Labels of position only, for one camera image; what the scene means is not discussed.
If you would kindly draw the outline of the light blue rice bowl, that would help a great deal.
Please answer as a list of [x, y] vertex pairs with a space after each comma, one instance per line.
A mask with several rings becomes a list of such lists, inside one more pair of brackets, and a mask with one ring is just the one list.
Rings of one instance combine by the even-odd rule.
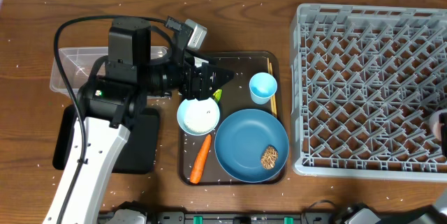
[[179, 127], [190, 135], [205, 135], [216, 128], [220, 120], [220, 109], [212, 99], [183, 100], [177, 109]]

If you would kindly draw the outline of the light blue cup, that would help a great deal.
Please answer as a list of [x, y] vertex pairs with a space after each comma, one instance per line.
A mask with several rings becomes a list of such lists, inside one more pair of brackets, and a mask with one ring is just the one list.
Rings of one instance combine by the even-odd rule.
[[251, 99], [255, 104], [266, 104], [277, 92], [278, 84], [269, 73], [256, 73], [249, 81]]

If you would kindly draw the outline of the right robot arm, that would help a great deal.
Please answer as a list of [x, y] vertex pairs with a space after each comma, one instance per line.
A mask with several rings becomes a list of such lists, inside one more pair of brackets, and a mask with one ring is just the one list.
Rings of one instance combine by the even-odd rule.
[[[446, 157], [446, 110], [435, 112], [429, 125], [436, 140], [441, 141], [441, 153]], [[332, 217], [336, 224], [437, 224], [446, 223], [446, 191], [432, 205], [405, 213], [379, 216], [365, 204], [355, 204]]]

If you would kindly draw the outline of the pink and white cup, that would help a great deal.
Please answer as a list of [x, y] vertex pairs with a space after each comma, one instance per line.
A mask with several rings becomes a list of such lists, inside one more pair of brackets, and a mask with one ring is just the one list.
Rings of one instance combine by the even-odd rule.
[[432, 134], [436, 139], [441, 140], [441, 123], [439, 120], [440, 114], [446, 113], [446, 109], [438, 110], [430, 116], [429, 126]]

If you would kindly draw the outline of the green foil snack wrapper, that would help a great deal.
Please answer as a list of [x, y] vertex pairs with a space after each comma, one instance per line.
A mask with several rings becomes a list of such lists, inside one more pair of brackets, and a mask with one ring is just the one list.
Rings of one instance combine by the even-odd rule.
[[221, 89], [217, 89], [213, 93], [212, 99], [214, 100], [215, 103], [219, 103], [219, 101], [221, 100], [221, 95], [222, 95], [222, 90]]

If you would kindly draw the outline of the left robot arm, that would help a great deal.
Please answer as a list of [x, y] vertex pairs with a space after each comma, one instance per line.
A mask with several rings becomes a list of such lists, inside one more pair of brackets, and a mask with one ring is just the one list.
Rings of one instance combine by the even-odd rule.
[[73, 141], [46, 223], [95, 223], [112, 169], [147, 105], [178, 90], [205, 100], [234, 73], [190, 47], [193, 27], [172, 17], [112, 15], [108, 54], [69, 96], [77, 114]]

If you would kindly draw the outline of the orange carrot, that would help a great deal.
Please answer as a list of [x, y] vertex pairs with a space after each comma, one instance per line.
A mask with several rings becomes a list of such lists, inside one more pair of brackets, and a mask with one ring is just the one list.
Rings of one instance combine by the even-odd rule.
[[212, 143], [212, 136], [208, 134], [203, 141], [203, 144], [196, 156], [194, 165], [192, 167], [192, 171], [190, 174], [190, 182], [193, 184], [198, 184], [202, 178], [203, 170], [205, 169], [207, 155], [210, 151], [211, 143]]

